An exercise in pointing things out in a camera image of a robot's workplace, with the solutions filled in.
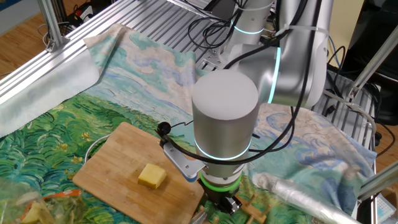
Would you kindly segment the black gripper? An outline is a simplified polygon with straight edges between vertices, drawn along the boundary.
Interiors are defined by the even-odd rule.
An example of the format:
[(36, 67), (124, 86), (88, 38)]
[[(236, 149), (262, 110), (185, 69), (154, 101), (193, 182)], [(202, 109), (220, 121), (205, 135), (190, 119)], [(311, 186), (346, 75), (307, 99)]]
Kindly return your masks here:
[(221, 202), (221, 211), (227, 213), (228, 215), (233, 215), (242, 206), (240, 200), (235, 197), (239, 187), (235, 187), (233, 190), (228, 190), (225, 192), (217, 192), (215, 190), (211, 190), (204, 183), (201, 183), (201, 186), (208, 197), (206, 201), (207, 209), (217, 209), (218, 207), (215, 202)]

